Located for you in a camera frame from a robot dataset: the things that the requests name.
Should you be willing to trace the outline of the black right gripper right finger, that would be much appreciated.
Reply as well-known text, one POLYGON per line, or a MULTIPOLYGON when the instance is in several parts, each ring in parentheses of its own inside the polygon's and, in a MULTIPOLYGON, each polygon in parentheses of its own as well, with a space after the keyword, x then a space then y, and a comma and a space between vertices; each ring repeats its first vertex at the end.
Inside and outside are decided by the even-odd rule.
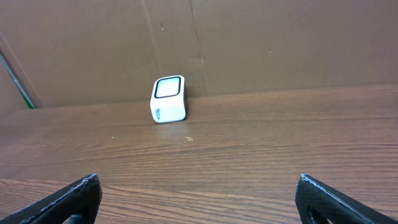
POLYGON ((307 174, 302 174, 297 182, 295 204, 303 224, 397 224, 397 220, 307 174))

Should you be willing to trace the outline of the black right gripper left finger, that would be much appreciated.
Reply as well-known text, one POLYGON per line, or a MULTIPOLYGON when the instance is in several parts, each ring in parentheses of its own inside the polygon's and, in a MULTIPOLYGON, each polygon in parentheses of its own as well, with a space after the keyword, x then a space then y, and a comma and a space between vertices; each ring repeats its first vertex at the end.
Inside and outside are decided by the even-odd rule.
POLYGON ((1 223, 94 224, 102 199, 97 174, 92 173, 54 192, 53 194, 19 210, 1 220, 1 223))

